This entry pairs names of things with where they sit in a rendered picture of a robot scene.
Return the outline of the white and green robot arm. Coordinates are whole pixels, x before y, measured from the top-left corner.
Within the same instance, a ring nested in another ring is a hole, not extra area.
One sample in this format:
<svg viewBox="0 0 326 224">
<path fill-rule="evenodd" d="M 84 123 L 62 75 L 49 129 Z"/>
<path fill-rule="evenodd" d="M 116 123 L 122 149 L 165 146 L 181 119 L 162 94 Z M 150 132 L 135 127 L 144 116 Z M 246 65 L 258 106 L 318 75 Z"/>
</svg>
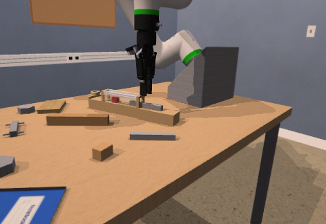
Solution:
<svg viewBox="0 0 326 224">
<path fill-rule="evenodd" d="M 192 0 L 115 0 L 130 21 L 136 34 L 137 31 L 158 31 L 160 26 L 159 8 L 184 9 Z M 133 3 L 134 2 L 134 3 Z M 163 69 L 177 60 L 182 60 L 188 66 L 202 49 L 188 30 L 182 30 L 166 42 L 161 41 L 156 33 L 157 52 L 155 68 Z"/>
</svg>

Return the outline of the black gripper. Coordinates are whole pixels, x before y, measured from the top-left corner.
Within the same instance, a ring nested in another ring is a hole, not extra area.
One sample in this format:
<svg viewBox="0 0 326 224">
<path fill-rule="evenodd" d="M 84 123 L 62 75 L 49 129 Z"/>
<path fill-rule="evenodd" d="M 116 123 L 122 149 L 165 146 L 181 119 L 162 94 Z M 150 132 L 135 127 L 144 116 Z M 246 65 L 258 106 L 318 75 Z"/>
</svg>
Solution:
<svg viewBox="0 0 326 224">
<path fill-rule="evenodd" d="M 137 45 L 139 52 L 135 53 L 137 78 L 140 79 L 140 95 L 152 94 L 152 78 L 155 75 L 155 59 L 157 52 L 153 51 L 156 45 L 156 32 L 137 31 Z"/>
</svg>

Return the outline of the brown wooden bar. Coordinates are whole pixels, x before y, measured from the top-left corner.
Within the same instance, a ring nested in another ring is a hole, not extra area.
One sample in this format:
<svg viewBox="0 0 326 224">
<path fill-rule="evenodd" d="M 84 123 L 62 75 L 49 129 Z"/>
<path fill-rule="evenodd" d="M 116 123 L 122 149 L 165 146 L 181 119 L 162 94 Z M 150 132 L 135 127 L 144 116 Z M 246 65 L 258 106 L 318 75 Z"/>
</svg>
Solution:
<svg viewBox="0 0 326 224">
<path fill-rule="evenodd" d="M 56 126 L 108 126 L 109 114 L 49 113 L 46 122 Z"/>
</svg>

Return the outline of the blue notebook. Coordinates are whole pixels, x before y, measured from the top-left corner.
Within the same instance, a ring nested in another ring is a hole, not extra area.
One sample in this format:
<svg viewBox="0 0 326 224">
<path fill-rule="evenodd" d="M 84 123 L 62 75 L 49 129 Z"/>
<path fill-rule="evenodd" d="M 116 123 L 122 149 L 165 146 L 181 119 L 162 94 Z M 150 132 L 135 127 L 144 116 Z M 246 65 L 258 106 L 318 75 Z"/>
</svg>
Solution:
<svg viewBox="0 0 326 224">
<path fill-rule="evenodd" d="M 51 224 L 65 187 L 0 189 L 0 224 Z"/>
</svg>

